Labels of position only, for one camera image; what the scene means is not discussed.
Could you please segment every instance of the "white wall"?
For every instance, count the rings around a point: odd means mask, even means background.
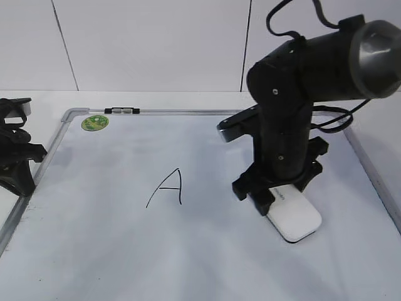
[[[50,0],[2,0],[0,90],[76,90]]]
[[[55,0],[80,90],[239,91],[249,0]]]
[[[266,16],[280,0],[253,0],[247,44],[246,73],[255,62],[264,58],[289,37],[275,37],[266,29]],[[401,0],[321,0],[326,18],[337,23],[356,14],[364,14],[365,21],[384,19],[401,28]],[[327,34],[332,29],[320,24],[312,0],[294,0],[278,12],[271,22],[273,30],[296,30],[306,38]]]
[[[239,91],[250,0],[53,0],[80,90]],[[252,0],[245,73],[286,38]],[[322,0],[331,22],[364,13],[401,27],[401,0]],[[272,20],[276,31],[329,33],[311,0]],[[2,0],[0,90],[76,90],[52,0]]]

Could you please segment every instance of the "black cable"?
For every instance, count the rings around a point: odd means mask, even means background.
[[[302,36],[297,33],[296,31],[286,31],[285,33],[276,33],[275,31],[273,31],[271,29],[270,26],[270,20],[271,18],[283,7],[285,7],[285,5],[287,5],[288,3],[290,3],[292,0],[282,0],[279,4],[276,5],[276,7],[274,7],[270,13],[268,13],[268,16],[266,17],[266,27],[268,28],[268,31],[274,35],[274,36],[291,36],[294,40],[298,40],[301,39]]]
[[[285,5],[287,5],[288,3],[290,3],[293,0],[282,0],[279,4],[277,4],[271,11],[270,13],[268,13],[268,16],[266,17],[266,27],[268,28],[268,31],[274,35],[274,36],[290,36],[292,37],[294,40],[300,40],[303,39],[303,36],[301,36],[297,31],[286,31],[285,33],[277,33],[275,31],[273,31],[271,29],[271,18],[283,7],[285,7]],[[338,25],[335,25],[333,23],[330,23],[325,15],[323,14],[323,8],[321,7],[321,3],[320,0],[312,0],[313,1],[313,5],[315,6],[315,10],[316,10],[316,14],[318,16],[318,19],[320,21],[321,24],[325,25],[326,27],[329,28],[333,28],[333,29],[338,29]]]
[[[335,25],[335,24],[327,21],[325,14],[323,14],[323,8],[321,7],[320,0],[312,0],[312,1],[313,1],[313,5],[315,6],[316,14],[318,15],[318,19],[321,24],[325,25],[326,27],[333,28],[333,29],[340,28],[338,25]]]
[[[347,110],[345,108],[339,108],[339,107],[327,107],[325,105],[317,105],[317,106],[313,107],[313,111],[315,111],[315,112],[335,112],[335,113],[343,113],[343,115],[333,118],[327,122],[323,122],[322,124],[311,124],[311,129],[318,129],[327,134],[341,132],[342,130],[345,130],[347,127],[349,127],[351,125],[351,123],[353,122],[353,114],[357,110],[360,110],[363,106],[365,106],[370,100],[371,99],[364,100],[362,103],[357,105],[352,110]],[[333,123],[340,121],[341,119],[344,119],[347,117],[348,117],[348,119],[337,127],[331,127],[329,129],[323,128],[323,127],[326,127],[327,125],[333,124]]]

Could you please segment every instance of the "black bracket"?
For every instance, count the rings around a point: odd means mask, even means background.
[[[42,162],[47,152],[42,145],[30,144],[31,136],[21,129],[26,123],[22,105],[30,98],[0,98],[0,186],[18,196],[30,196],[35,184],[29,160]],[[19,124],[6,123],[9,114],[21,117]]]
[[[323,171],[323,167],[316,160],[318,156],[328,151],[328,143],[321,137],[309,140],[308,151],[305,159],[303,172],[295,179],[280,181],[266,174],[260,162],[260,122],[258,117],[258,106],[255,105],[247,110],[239,112],[223,120],[217,129],[223,135],[226,142],[230,142],[242,135],[248,134],[253,138],[254,163],[241,174],[238,180],[233,182],[232,190],[241,201],[247,195],[251,197],[256,209],[262,216],[267,215],[270,205],[274,202],[274,195],[270,188],[294,184],[299,191],[303,191],[309,182]]]

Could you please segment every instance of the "aluminum whiteboard frame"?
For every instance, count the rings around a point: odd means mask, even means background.
[[[221,116],[231,116],[241,112],[241,110],[141,110],[141,115],[221,115]],[[65,133],[67,132],[71,122],[76,116],[82,115],[124,115],[128,114],[105,114],[103,109],[90,109],[90,108],[71,108],[67,110],[64,116],[61,118],[61,125],[56,131],[51,144],[48,149],[48,155],[45,157],[44,161],[40,164],[39,168],[34,174],[34,182],[36,185],[39,184],[47,167],[49,166],[55,152],[58,149]],[[314,116],[332,116],[337,117],[341,114],[330,113],[330,112],[317,112],[313,114]],[[401,233],[401,212],[395,202],[394,198],[390,194],[385,183],[383,183],[382,178],[378,175],[374,165],[367,156],[367,153],[363,150],[361,143],[359,142],[352,127],[346,128],[344,131],[346,139],[351,144],[355,154],[359,158],[367,176],[371,180],[376,192],[378,193],[383,205],[385,206],[387,213],[390,215],[391,219],[395,223],[398,231]],[[10,242],[13,233],[19,224],[22,215],[25,212],[26,207],[29,204],[31,197],[20,197],[13,209],[11,210],[6,222],[0,230],[0,257],[6,249],[8,243]]]

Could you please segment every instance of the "black clamp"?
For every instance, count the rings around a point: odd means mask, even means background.
[[[0,186],[18,196],[30,196],[35,184],[29,160],[42,162],[47,152],[42,145],[30,144],[31,136],[21,127],[27,121],[22,106],[30,98],[0,98]],[[21,117],[18,124],[6,123],[10,115]]]

